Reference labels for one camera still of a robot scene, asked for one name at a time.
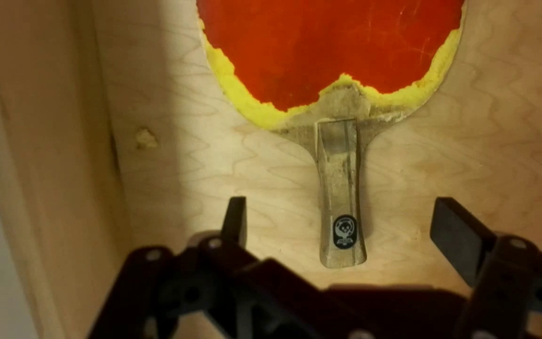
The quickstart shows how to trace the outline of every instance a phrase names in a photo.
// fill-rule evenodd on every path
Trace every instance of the ping pong paddle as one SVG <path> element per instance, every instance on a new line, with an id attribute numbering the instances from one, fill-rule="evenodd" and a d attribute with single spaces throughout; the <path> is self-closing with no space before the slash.
<path id="1" fill-rule="evenodd" d="M 463 0 L 197 0 L 227 101 L 316 161 L 323 266 L 365 262 L 359 159 L 438 89 L 461 12 Z"/>

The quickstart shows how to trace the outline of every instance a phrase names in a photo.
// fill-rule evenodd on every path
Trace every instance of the wood grain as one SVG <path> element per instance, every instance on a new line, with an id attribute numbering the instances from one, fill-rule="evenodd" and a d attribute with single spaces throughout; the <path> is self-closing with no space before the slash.
<path id="1" fill-rule="evenodd" d="M 190 234 L 220 227 L 229 197 L 244 195 L 248 249 L 316 287 L 423 283 L 464 294 L 427 238 L 436 197 L 542 247 L 542 3 L 466 4 L 442 89 L 368 148 L 361 181 L 361 219 L 374 225 L 368 262 L 340 272 L 318 262 L 312 161 L 227 106 L 205 63 L 193 3 L 94 6 L 135 246 L 180 251 Z M 141 129 L 156 148 L 137 148 Z"/>

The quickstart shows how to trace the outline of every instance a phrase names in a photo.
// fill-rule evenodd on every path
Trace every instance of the circular badge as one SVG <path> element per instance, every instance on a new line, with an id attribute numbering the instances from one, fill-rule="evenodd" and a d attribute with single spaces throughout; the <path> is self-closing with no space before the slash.
<path id="1" fill-rule="evenodd" d="M 333 221 L 333 246 L 350 249 L 357 242 L 357 221 L 352 215 L 340 215 Z"/>

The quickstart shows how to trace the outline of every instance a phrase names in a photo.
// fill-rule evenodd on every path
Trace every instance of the yellow sponge edge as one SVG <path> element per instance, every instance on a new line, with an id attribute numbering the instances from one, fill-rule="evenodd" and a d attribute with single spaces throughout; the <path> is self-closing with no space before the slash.
<path id="1" fill-rule="evenodd" d="M 431 95 L 438 89 L 442 80 L 446 78 L 449 65 L 455 57 L 457 46 L 459 46 L 459 31 L 451 31 L 444 44 L 434 53 L 434 59 L 425 72 L 425 76 L 419 82 L 414 82 L 412 85 L 399 89 L 395 93 L 382 95 L 372 87 L 363 87 L 359 82 L 350 78 L 348 74 L 342 74 L 336 82 L 329 84 L 325 89 L 320 91 L 323 95 L 325 91 L 331 91 L 333 87 L 342 85 L 357 85 L 361 93 L 372 102 L 372 108 L 376 112 L 391 112 L 391 108 L 400 108 L 399 112 L 412 112 L 419 108 L 423 102 L 431 99 Z M 235 76 L 235 68 L 231 61 L 220 52 L 214 50 L 208 40 L 203 36 L 207 59 L 210 63 L 212 74 L 231 102 L 231 106 L 246 117 L 250 123 L 254 123 L 259 129 L 265 131 L 278 131 L 295 116 L 304 114 L 310 106 L 295 106 L 288 112 L 276 110 L 269 102 L 257 102 L 248 89 L 239 82 Z"/>

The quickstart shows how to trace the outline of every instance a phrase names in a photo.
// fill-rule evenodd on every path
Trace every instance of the paddle handle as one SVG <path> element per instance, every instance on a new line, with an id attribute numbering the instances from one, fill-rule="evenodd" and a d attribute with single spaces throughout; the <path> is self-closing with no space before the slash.
<path id="1" fill-rule="evenodd" d="M 359 133 L 353 119 L 316 123 L 316 166 L 321 185 L 321 249 L 325 268 L 365 262 L 359 221 Z"/>

